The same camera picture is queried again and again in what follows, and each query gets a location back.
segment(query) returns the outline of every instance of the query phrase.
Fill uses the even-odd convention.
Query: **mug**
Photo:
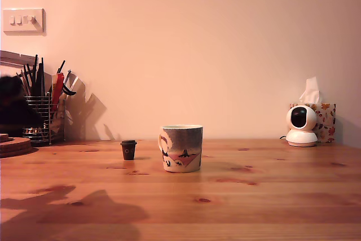
[[[168,125],[161,128],[158,146],[168,172],[195,172],[201,168],[203,126]]]

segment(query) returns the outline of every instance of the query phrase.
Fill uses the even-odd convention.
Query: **white tissue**
[[[321,103],[320,91],[318,89],[316,77],[306,80],[306,90],[300,97],[302,104],[317,104]]]

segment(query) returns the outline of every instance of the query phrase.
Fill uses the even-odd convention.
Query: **utensil holder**
[[[44,121],[43,127],[24,128],[23,137],[30,138],[32,145],[46,146],[65,140],[65,100],[52,104],[50,96],[25,97],[28,105],[35,110]]]

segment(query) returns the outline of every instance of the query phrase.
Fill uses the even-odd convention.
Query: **wire rack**
[[[43,119],[43,127],[23,129],[23,137],[30,138],[32,145],[45,146],[65,140],[65,100],[52,104],[50,96],[25,97],[28,105]]]

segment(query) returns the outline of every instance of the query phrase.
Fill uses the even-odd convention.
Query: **floral tissue box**
[[[290,104],[290,109],[298,105],[299,104]],[[333,142],[335,137],[336,104],[321,103],[304,105],[312,108],[316,113],[316,126],[313,131],[317,136],[318,142]]]

